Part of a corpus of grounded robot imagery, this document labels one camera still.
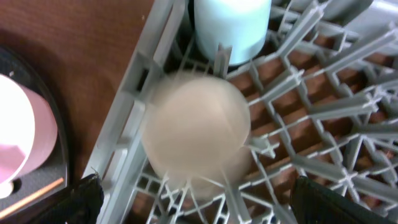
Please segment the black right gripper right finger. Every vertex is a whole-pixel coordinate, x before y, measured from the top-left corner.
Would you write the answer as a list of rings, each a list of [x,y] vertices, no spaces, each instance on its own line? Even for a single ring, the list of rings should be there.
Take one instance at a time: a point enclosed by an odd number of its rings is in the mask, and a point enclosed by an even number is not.
[[[388,224],[391,221],[305,177],[298,177],[289,205],[299,224]]]

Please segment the pink plastic bowl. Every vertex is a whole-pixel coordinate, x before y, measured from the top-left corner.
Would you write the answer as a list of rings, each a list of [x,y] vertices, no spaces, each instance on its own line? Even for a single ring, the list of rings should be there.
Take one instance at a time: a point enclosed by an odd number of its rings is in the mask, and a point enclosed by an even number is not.
[[[1,198],[12,194],[13,180],[48,159],[57,134],[55,116],[44,97],[1,75]]]

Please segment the wooden chopstick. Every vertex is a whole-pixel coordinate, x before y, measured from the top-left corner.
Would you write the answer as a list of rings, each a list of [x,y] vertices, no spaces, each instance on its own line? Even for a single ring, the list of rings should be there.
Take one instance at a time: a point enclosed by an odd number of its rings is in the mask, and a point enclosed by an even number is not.
[[[18,211],[22,207],[25,207],[26,205],[33,202],[34,200],[37,200],[39,197],[49,193],[51,190],[58,187],[63,182],[64,182],[64,178],[61,177],[61,178],[57,179],[56,181],[52,182],[51,184],[48,184],[45,187],[42,187],[41,189],[39,189],[38,191],[26,196],[25,198],[16,202],[15,204],[5,208],[4,210],[1,211],[1,219],[8,217],[10,214]]]

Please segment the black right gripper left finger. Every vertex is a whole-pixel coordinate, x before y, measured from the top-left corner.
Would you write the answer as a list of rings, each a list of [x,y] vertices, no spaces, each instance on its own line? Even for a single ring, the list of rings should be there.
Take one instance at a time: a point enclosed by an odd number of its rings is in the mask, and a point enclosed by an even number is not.
[[[29,223],[96,223],[104,202],[101,178],[90,174],[32,207]]]

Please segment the light blue plastic cup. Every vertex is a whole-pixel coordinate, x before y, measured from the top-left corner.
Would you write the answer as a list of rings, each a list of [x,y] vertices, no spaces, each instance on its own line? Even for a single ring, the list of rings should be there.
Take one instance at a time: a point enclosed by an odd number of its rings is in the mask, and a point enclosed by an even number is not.
[[[231,47],[230,65],[254,58],[263,48],[271,0],[197,0],[195,38],[204,57],[214,61],[218,47]]]

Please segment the small white cup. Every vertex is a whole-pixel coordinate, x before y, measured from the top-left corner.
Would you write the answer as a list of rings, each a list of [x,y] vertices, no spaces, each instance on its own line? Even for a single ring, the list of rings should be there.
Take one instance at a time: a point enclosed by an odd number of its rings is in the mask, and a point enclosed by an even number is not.
[[[149,99],[141,143],[169,187],[191,183],[196,199],[237,184],[251,165],[248,103],[232,83],[187,72],[161,78]]]

